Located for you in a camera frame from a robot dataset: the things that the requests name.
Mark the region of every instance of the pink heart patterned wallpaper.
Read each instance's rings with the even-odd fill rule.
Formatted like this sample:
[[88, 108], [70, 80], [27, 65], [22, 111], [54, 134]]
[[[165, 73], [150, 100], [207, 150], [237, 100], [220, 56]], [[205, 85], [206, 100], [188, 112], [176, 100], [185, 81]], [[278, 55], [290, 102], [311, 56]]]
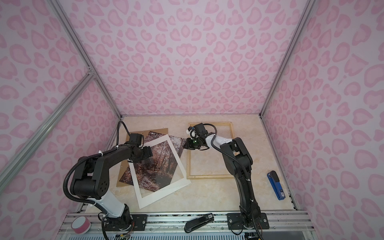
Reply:
[[0, 3], [0, 172], [85, 75], [44, 0]]
[[266, 124], [322, 240], [384, 238], [384, 1], [321, 0]]
[[63, 193], [63, 179], [79, 157], [104, 150], [116, 115], [91, 82], [34, 156], [0, 196], [0, 238], [47, 240], [56, 236], [78, 203]]
[[61, 1], [123, 114], [258, 113], [305, 3]]

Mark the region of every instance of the diagonal metal beam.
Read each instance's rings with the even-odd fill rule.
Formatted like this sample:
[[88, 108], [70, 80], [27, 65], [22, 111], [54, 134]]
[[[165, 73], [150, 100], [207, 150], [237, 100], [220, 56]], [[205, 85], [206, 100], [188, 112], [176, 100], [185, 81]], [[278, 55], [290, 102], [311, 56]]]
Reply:
[[87, 88], [92, 79], [94, 79], [94, 73], [87, 73], [87, 75], [83, 77], [80, 83], [70, 92], [70, 94], [68, 94], [68, 96], [65, 97], [53, 113], [41, 124], [35, 134], [24, 145], [23, 149], [14, 156], [14, 158], [10, 161], [10, 164], [8, 164], [4, 171], [0, 174], [0, 194], [24, 167], [33, 153], [44, 142], [48, 134], [60, 122], [61, 118], [66, 114], [68, 109]]
[[96, 83], [100, 87], [101, 92], [103, 93], [103, 95], [106, 98], [107, 102], [109, 103], [109, 105], [111, 106], [111, 108], [113, 109], [115, 114], [118, 116], [118, 118], [120, 119], [121, 118], [120, 110], [118, 109], [118, 107], [117, 107], [115, 101], [113, 100], [112, 96], [107, 91], [103, 81], [101, 80], [101, 77], [100, 77], [99, 73], [97, 72], [97, 69], [93, 65], [93, 63], [91, 61], [91, 58], [89, 57], [89, 55], [87, 54], [84, 46], [82, 45], [81, 40], [78, 37], [78, 35], [76, 34], [76, 32], [75, 32], [71, 22], [69, 21], [69, 18], [67, 16], [67, 14], [65, 13], [62, 5], [60, 4], [60, 2], [58, 0], [47, 0], [47, 2], [51, 6], [53, 12], [56, 14], [58, 20], [60, 21], [61, 25], [63, 26], [64, 30], [66, 31], [68, 37], [71, 39], [74, 47], [79, 52], [80, 57], [82, 58], [84, 63], [87, 65], [88, 69], [95, 73], [95, 75], [96, 75]]
[[296, 48], [297, 44], [299, 43], [300, 38], [305, 31], [305, 28], [306, 28], [306, 26], [307, 26], [307, 24], [311, 18], [311, 15], [314, 12], [314, 10], [316, 9], [316, 6], [317, 6], [316, 3], [317, 2], [318, 2], [318, 0], [308, 0], [306, 5], [305, 5], [303, 14], [301, 15], [300, 20], [296, 26], [296, 29], [293, 32], [293, 36], [292, 36], [292, 39], [288, 45], [287, 51], [285, 52], [283, 60], [282, 60], [280, 67], [277, 71], [276, 77], [273, 80], [273, 84], [272, 84], [272, 86], [269, 89], [269, 92], [267, 94], [265, 103], [262, 107], [262, 110], [260, 111], [261, 117], [264, 115], [264, 113], [265, 113], [265, 111], [266, 111], [266, 109], [267, 109], [267, 107], [268, 107], [268, 105], [272, 99], [272, 96], [275, 93], [275, 89], [276, 89], [278, 83], [280, 82], [280, 80], [283, 76], [283, 73], [284, 73], [286, 67], [288, 66], [288, 63], [289, 63], [291, 57], [294, 54], [295, 48]]

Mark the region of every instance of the blue stapler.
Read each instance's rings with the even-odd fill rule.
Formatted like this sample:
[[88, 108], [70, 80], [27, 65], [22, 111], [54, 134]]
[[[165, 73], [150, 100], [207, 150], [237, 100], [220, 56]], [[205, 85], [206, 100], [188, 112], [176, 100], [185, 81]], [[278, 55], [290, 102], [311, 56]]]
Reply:
[[277, 199], [279, 200], [285, 199], [285, 194], [284, 194], [283, 188], [281, 187], [280, 180], [279, 180], [279, 177], [277, 176], [277, 173], [275, 171], [270, 171], [269, 173], [267, 173], [267, 177], [271, 182], [273, 190], [276, 193]]

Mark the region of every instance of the wooden frame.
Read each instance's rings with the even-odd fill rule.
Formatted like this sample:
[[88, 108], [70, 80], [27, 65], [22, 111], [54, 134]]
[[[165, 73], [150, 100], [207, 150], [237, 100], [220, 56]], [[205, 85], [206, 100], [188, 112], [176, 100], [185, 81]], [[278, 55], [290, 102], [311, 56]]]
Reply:
[[[200, 122], [190, 122], [189, 126], [193, 127]], [[215, 126], [229, 126], [229, 130], [231, 132], [231, 138], [235, 137], [235, 132], [233, 130], [232, 122], [205, 122], [210, 123]], [[191, 175], [191, 150], [187, 150], [187, 179], [225, 179], [225, 178], [233, 178], [233, 176], [228, 172], [225, 175]]]

